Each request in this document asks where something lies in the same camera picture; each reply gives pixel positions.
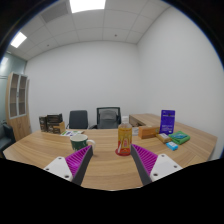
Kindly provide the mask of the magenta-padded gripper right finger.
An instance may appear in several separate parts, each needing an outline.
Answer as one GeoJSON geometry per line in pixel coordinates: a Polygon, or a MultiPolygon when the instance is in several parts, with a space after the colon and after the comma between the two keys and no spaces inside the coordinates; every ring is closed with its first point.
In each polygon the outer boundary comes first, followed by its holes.
{"type": "Polygon", "coordinates": [[[147,185],[182,169],[180,165],[166,154],[157,155],[135,144],[131,145],[130,152],[143,185],[147,185]]]}

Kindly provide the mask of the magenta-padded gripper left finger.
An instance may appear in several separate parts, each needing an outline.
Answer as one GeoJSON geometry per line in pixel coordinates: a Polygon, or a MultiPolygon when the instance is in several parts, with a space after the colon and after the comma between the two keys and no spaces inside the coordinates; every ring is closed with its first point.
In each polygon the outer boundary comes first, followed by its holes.
{"type": "Polygon", "coordinates": [[[81,185],[92,156],[93,147],[89,145],[66,158],[61,156],[57,157],[44,170],[73,182],[76,185],[81,185]]]}

